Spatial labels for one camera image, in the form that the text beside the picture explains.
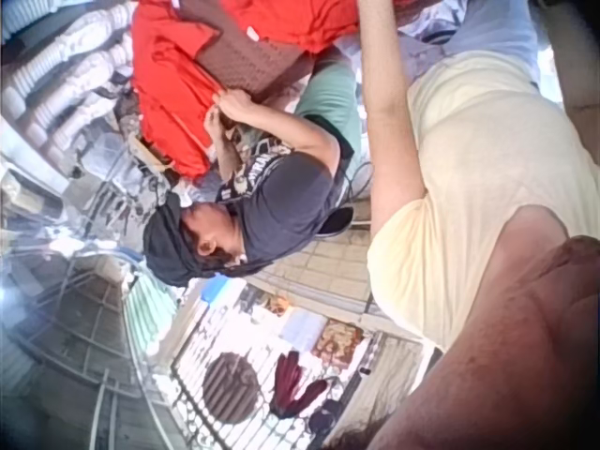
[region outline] red fabric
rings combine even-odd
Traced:
[[[170,0],[142,0],[133,16],[133,86],[140,96],[142,134],[184,176],[205,174],[203,148],[211,140],[203,127],[219,85],[194,57],[217,32],[181,22]]]
[[[420,0],[395,0],[407,7]],[[318,53],[344,35],[358,31],[356,0],[221,0],[246,31],[260,39],[296,44]]]

